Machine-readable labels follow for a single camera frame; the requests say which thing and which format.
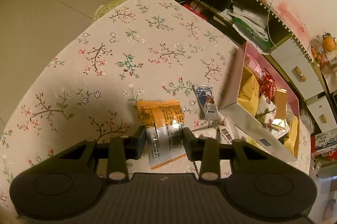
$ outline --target pink box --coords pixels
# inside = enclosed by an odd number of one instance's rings
[[[262,124],[248,113],[238,102],[239,89],[242,78],[242,71],[246,53],[250,54],[261,66],[266,68],[273,76],[276,86],[287,90],[287,102],[293,113],[299,119],[299,103],[296,95],[279,75],[279,73],[271,66],[271,64],[248,42],[244,43],[235,54],[234,64],[230,78],[225,89],[225,96],[220,105],[220,113],[229,119],[230,123],[235,124],[244,131],[258,144],[264,147],[274,157],[285,162],[296,161],[298,154],[300,125],[297,128],[297,139],[293,155],[282,143],[278,141]]]

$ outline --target tiled floor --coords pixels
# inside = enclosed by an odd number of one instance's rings
[[[0,0],[0,130],[43,68],[112,0]]]

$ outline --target yellow drawer handle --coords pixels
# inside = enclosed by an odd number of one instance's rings
[[[321,118],[323,120],[323,123],[327,123],[328,122],[328,120],[326,119],[326,116],[324,114],[321,115]]]
[[[299,76],[301,81],[305,82],[307,80],[298,66],[295,67],[295,72]]]

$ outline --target white drawer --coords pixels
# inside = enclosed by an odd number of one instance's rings
[[[271,56],[286,72],[305,100],[323,92],[314,69],[292,38],[274,49]],[[306,81],[303,82],[296,74],[296,67],[301,70]]]
[[[307,104],[307,106],[312,116],[315,118],[322,133],[337,127],[334,114],[332,113],[329,102],[325,96],[317,99],[315,102]],[[322,115],[325,116],[326,123],[324,123]]]

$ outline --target table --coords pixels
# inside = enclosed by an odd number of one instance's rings
[[[0,204],[14,210],[9,186],[20,172],[87,138],[99,143],[132,135],[139,100],[179,99],[185,126],[212,126],[193,84],[213,85],[220,104],[237,46],[173,0],[128,0],[66,46],[29,88],[8,121],[0,146]],[[309,172],[309,133],[301,124],[299,159]],[[230,175],[222,162],[222,176]],[[150,171],[144,151],[129,172]],[[186,157],[155,172],[192,172]]]

